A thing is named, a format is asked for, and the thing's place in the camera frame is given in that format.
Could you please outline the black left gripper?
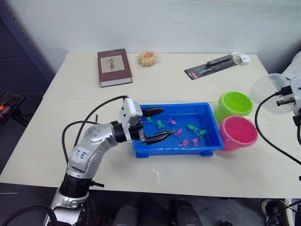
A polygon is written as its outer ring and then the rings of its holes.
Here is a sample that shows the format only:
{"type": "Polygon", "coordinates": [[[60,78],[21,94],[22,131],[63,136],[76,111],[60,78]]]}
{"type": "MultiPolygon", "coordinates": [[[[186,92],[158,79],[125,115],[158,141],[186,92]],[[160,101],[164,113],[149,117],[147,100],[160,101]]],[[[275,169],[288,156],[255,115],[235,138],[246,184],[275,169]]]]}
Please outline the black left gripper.
{"type": "MultiPolygon", "coordinates": [[[[151,107],[142,109],[142,117],[152,117],[154,115],[160,114],[164,112],[164,108],[160,107],[151,107]]],[[[146,143],[147,145],[151,145],[154,143],[158,143],[168,138],[172,134],[174,134],[175,130],[165,130],[151,137],[146,137],[143,131],[143,122],[139,121],[136,125],[130,126],[129,133],[131,140],[140,140],[142,143],[146,143]]]]}

